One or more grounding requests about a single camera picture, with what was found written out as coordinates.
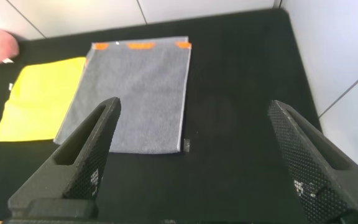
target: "yellow cloth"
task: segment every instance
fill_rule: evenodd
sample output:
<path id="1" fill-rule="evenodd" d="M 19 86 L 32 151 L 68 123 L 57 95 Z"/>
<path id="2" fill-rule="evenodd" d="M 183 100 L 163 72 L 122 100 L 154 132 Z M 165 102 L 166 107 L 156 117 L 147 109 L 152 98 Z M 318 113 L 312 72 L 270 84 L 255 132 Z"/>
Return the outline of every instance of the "yellow cloth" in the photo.
<path id="1" fill-rule="evenodd" d="M 81 78 L 85 58 L 23 68 L 5 103 L 0 141 L 53 139 Z"/>

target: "black table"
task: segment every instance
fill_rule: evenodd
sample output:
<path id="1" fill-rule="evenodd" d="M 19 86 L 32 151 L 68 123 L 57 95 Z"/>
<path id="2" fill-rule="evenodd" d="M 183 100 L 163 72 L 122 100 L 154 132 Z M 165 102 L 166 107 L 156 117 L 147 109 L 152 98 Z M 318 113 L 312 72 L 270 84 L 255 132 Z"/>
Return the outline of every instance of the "black table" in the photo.
<path id="1" fill-rule="evenodd" d="M 270 100 L 318 117 L 288 15 L 267 10 L 21 43 L 0 65 L 0 119 L 25 65 L 86 55 L 91 42 L 187 35 L 193 44 L 184 138 L 188 154 L 110 154 L 100 219 L 303 223 L 267 117 Z M 0 142 L 0 220 L 8 198 L 57 148 L 52 141 Z"/>

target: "orange tag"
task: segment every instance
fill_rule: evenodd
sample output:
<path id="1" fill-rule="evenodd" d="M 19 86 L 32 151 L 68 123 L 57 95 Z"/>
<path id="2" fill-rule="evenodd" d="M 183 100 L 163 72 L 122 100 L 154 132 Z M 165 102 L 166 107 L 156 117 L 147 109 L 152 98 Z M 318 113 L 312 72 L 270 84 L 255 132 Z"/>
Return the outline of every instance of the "orange tag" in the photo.
<path id="1" fill-rule="evenodd" d="M 179 48 L 191 49 L 191 43 L 189 43 L 189 42 L 176 42 L 175 44 L 176 44 Z"/>
<path id="2" fill-rule="evenodd" d="M 107 47 L 109 47 L 109 44 L 108 43 L 95 43 L 93 45 L 93 48 L 95 50 L 104 50 L 106 49 Z"/>
<path id="3" fill-rule="evenodd" d="M 127 46 L 130 49 L 151 49 L 155 43 L 128 43 Z"/>

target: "gray towel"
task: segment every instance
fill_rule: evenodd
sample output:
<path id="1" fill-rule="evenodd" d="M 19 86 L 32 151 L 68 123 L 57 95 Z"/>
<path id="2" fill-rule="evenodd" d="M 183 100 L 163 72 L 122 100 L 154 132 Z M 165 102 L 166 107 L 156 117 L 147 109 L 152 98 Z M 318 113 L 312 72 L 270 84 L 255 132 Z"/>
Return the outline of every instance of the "gray towel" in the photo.
<path id="1" fill-rule="evenodd" d="M 130 49 L 127 42 L 109 42 L 104 50 L 89 52 L 88 65 L 55 143 L 61 144 L 100 102 L 116 96 L 122 111 L 111 152 L 180 151 L 190 49 L 178 47 L 175 39 L 143 42 L 155 45 Z"/>

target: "folded cloth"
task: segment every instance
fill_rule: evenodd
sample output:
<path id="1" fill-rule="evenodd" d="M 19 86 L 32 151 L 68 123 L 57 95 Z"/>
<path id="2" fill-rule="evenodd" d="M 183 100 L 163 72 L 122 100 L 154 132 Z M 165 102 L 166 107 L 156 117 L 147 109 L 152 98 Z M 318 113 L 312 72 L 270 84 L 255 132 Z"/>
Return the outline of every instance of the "folded cloth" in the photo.
<path id="1" fill-rule="evenodd" d="M 95 43 L 55 138 L 61 144 L 100 102 L 121 99 L 111 152 L 180 151 L 191 45 L 188 42 Z"/>
<path id="2" fill-rule="evenodd" d="M 17 78 L 0 122 L 0 141 L 53 139 L 80 81 L 85 58 L 29 65 Z"/>

